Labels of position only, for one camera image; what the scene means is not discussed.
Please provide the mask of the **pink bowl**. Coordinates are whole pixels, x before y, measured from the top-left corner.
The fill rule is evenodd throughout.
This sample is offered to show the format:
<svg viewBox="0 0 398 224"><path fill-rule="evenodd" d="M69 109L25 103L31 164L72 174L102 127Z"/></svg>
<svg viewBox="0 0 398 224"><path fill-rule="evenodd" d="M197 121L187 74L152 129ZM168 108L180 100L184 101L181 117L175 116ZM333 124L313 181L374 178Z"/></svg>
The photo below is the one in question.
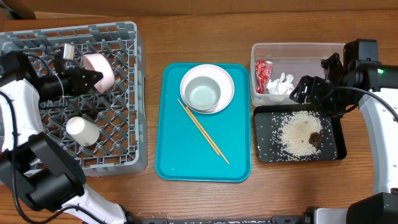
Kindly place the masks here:
<svg viewBox="0 0 398 224"><path fill-rule="evenodd" d="M114 85L115 77L112 66L103 54L83 55L83 65L87 70L102 73L103 77L94 85L98 92L104 93Z"/></svg>

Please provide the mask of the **brown food scrap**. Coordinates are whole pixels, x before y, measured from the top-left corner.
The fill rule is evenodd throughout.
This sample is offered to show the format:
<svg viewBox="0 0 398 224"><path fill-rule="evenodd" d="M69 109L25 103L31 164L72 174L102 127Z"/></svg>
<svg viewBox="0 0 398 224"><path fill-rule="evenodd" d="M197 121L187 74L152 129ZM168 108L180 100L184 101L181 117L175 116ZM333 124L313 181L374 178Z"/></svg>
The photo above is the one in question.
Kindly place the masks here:
<svg viewBox="0 0 398 224"><path fill-rule="evenodd" d="M312 133L308 139L308 142L313 146L317 147L318 144L320 143L322 139L322 136L320 133Z"/></svg>

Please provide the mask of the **white tissue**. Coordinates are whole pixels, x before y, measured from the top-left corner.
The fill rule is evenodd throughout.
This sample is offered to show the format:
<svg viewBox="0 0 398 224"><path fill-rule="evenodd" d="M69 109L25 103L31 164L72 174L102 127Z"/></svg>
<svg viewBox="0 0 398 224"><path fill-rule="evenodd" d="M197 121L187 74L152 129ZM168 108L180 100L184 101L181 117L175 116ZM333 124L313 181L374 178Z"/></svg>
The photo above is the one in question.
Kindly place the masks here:
<svg viewBox="0 0 398 224"><path fill-rule="evenodd" d="M289 95L295 89L293 84L294 76L281 73L280 77L274 81L269 80L267 89L271 95Z"/></svg>

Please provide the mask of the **white paper cup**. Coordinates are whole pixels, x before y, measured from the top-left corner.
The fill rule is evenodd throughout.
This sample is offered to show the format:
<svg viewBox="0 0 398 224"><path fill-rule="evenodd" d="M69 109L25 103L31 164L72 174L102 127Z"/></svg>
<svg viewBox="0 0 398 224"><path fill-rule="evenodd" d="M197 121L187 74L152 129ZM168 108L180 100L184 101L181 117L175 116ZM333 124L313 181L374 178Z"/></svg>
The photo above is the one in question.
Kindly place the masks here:
<svg viewBox="0 0 398 224"><path fill-rule="evenodd" d="M81 146L93 145L100 136L99 127L88 120L76 116L68 120L67 133Z"/></svg>

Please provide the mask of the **white rice pile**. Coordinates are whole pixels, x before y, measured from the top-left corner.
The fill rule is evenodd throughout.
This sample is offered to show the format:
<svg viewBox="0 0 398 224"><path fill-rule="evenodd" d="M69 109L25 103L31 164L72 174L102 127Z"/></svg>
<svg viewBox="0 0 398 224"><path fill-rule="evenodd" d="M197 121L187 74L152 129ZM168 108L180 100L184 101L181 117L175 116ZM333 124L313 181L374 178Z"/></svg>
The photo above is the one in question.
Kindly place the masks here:
<svg viewBox="0 0 398 224"><path fill-rule="evenodd" d="M256 124L257 153L262 162L311 161L320 158L321 150L308 139L320 133L321 120L311 111L258 113Z"/></svg>

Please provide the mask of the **red snack wrapper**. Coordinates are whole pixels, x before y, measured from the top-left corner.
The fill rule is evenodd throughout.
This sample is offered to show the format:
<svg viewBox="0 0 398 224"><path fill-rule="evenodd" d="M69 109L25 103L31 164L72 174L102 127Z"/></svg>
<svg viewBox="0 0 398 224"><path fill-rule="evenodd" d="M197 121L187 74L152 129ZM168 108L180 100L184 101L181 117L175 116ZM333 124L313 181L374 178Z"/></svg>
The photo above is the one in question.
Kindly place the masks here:
<svg viewBox="0 0 398 224"><path fill-rule="evenodd" d="M267 60L259 60L256 62L255 74L257 77L257 93L264 94L271 75L274 64Z"/></svg>

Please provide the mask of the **grey-green bowl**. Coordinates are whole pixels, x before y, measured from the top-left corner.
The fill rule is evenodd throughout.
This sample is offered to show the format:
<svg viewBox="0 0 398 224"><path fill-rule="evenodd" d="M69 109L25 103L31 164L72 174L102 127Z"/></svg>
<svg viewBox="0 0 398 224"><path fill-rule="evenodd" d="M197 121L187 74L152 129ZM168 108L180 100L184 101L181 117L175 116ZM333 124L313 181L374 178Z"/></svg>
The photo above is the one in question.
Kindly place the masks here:
<svg viewBox="0 0 398 224"><path fill-rule="evenodd" d="M184 90L185 103L197 111L208 111L220 100L221 88L209 77L196 77L189 81Z"/></svg>

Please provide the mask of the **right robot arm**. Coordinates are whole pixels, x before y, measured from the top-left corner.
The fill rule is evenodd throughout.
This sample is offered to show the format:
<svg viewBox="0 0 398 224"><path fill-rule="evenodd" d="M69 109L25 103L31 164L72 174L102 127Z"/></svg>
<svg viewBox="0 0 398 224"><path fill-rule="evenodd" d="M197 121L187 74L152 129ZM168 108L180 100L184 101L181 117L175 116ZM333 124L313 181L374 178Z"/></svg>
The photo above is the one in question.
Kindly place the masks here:
<svg viewBox="0 0 398 224"><path fill-rule="evenodd" d="M290 94L325 116L340 117L349 105L363 115L374 164L374 194L346 209L316 208L311 223L397 223L397 67L365 57L321 60L324 78L304 76Z"/></svg>

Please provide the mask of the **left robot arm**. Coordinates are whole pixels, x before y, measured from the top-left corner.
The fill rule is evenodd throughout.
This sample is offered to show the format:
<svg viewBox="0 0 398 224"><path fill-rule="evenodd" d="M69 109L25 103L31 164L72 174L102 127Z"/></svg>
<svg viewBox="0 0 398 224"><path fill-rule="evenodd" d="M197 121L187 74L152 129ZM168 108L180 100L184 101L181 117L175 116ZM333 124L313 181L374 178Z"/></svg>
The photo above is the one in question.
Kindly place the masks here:
<svg viewBox="0 0 398 224"><path fill-rule="evenodd" d="M68 50L55 53L54 65L41 77L30 55L21 50L1 57L1 181L12 191L18 212L27 205L37 212L50 211L52 218L68 213L83 223L134 223L129 211L87 184L79 163L44 131L41 101L80 96L90 90L102 93L114 83L105 56L86 54L82 67L65 68L71 59Z"/></svg>

